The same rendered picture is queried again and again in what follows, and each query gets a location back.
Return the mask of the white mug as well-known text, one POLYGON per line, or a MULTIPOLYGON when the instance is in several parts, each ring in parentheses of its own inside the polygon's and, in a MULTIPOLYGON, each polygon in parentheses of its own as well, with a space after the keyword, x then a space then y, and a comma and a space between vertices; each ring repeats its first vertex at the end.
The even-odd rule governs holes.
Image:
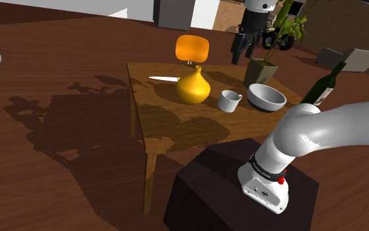
POLYGON ((223 112, 232 113, 242 99, 243 96, 241 94, 237 94, 230 90, 224 90, 221 92, 218 108, 223 112))

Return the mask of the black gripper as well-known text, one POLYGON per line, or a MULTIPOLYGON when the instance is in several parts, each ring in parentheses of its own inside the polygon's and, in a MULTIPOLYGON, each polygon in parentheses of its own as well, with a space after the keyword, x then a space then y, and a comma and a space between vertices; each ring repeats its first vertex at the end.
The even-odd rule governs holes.
POLYGON ((231 52, 233 53, 231 63, 237 64, 239 61, 240 53, 243 50, 243 42, 245 34, 251 33, 251 37, 247 43, 247 49, 245 53, 246 58, 250 58, 254 49, 258 46, 261 34, 253 33, 256 31, 262 31, 265 28, 268 20, 268 12, 254 12, 248 9, 244 10, 242 22, 239 24, 239 32, 235 35, 231 46, 231 52))

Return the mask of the toy vehicle with black wheels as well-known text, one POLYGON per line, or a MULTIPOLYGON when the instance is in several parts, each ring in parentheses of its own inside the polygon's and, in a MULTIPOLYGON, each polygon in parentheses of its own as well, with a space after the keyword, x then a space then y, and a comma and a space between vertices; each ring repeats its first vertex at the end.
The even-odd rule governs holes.
MULTIPOLYGON (((275 27, 276 16, 274 14, 269 15, 269 19, 265 26, 265 29, 262 34, 262 47, 264 49, 270 49, 272 44, 274 44, 276 37, 280 32, 280 28, 275 27)), ((293 32, 292 35, 286 36, 283 35, 280 40, 277 42, 277 45, 280 47, 279 49, 282 51, 287 51, 294 46, 296 40, 296 32, 293 32)))

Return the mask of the dark robot stand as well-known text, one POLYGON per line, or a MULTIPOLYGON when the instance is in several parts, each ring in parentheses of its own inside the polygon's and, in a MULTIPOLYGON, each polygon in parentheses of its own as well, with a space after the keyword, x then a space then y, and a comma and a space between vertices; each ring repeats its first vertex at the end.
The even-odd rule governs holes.
POLYGON ((176 174, 163 222, 170 231, 310 231, 319 184, 289 166, 289 202, 277 215, 241 190, 237 171, 260 147, 211 145, 176 174))

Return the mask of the orange chair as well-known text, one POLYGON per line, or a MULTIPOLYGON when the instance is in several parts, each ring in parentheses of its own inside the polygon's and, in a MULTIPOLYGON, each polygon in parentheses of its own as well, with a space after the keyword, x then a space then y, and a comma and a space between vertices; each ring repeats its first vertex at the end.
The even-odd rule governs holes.
POLYGON ((181 35, 176 40, 176 58, 183 61, 205 62, 208 58, 209 41, 196 35, 181 35))

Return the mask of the dark green wine bottle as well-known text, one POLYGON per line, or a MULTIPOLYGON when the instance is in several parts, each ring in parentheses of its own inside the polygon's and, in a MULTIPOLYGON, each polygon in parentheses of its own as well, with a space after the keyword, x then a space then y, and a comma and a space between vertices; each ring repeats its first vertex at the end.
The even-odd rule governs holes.
POLYGON ((336 77, 345 66, 345 62, 340 62, 329 75, 320 78, 304 96, 301 104, 306 103, 319 106, 334 89, 336 77))

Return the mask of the white knife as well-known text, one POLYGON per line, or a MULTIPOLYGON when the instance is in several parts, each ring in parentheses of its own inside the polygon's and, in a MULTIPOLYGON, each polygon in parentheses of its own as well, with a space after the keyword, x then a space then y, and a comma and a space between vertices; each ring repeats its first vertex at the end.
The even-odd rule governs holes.
POLYGON ((171 81, 178 82, 179 77, 169 77, 169 76, 149 76, 149 79, 159 80, 159 81, 171 81))

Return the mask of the green plant in square pot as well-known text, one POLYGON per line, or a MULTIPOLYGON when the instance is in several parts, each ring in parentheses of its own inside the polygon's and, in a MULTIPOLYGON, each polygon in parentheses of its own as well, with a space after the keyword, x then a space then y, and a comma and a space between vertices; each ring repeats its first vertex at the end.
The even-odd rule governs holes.
POLYGON ((309 11, 319 0, 312 0, 311 6, 303 14, 300 13, 299 10, 298 13, 292 17, 289 11, 294 1, 295 0, 277 0, 277 2, 282 3, 282 7, 276 15, 274 26, 278 26, 281 30, 274 44, 267 50, 267 54, 264 58, 250 58, 244 77, 245 87, 253 83, 266 84, 273 77, 278 70, 278 66, 270 62, 270 59, 280 50, 277 42, 283 35, 289 36, 292 35, 293 32, 296 32, 296 40, 299 39, 300 43, 303 43, 305 40, 306 32, 304 30, 304 23, 307 21, 309 11))

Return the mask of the grey cabinet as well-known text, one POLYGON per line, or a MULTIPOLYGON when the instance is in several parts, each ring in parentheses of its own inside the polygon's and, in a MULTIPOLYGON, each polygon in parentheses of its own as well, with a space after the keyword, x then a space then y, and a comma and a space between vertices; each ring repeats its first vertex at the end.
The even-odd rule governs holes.
POLYGON ((153 21, 160 28, 189 30, 195 0, 154 0, 153 21))

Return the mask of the wooden table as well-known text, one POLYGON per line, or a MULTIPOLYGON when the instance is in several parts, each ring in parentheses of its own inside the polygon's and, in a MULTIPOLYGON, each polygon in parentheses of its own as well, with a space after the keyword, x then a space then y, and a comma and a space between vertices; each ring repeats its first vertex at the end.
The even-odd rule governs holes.
POLYGON ((243 98, 232 113, 218 108, 223 90, 243 96, 246 72, 244 66, 206 65, 202 75, 211 87, 209 97, 200 104, 184 103, 173 82, 156 81, 155 76, 185 76, 194 68, 186 64, 136 63, 127 65, 130 83, 130 118, 139 126, 146 153, 143 214, 150 211, 156 157, 159 154, 210 146, 223 142, 268 135, 286 111, 301 100, 296 93, 270 79, 268 85, 280 91, 287 100, 273 113, 251 107, 243 98))

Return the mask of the white bowl with dark base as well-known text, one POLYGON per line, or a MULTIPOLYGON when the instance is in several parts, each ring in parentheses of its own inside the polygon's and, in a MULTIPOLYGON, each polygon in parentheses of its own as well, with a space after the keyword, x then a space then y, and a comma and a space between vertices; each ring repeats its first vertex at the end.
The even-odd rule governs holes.
POLYGON ((248 103, 261 111, 274 112, 287 102, 286 97, 278 90, 264 84, 254 83, 247 90, 248 103))

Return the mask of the grey and white box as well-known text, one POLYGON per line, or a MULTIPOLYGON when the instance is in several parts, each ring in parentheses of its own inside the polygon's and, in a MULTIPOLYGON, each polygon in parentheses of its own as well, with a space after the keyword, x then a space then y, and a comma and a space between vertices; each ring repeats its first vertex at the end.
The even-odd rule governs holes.
POLYGON ((334 69, 340 62, 346 63, 343 72, 365 72, 369 68, 369 50, 350 48, 344 53, 322 48, 316 63, 334 69))

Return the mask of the yellow vase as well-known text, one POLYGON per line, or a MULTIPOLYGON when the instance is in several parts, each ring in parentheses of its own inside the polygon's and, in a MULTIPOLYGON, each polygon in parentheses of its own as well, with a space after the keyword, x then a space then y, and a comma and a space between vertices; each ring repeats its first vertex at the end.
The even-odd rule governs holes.
POLYGON ((195 66, 195 71, 178 79, 176 90, 178 96, 188 104, 199 104, 210 94, 210 85, 201 75, 201 66, 195 66))

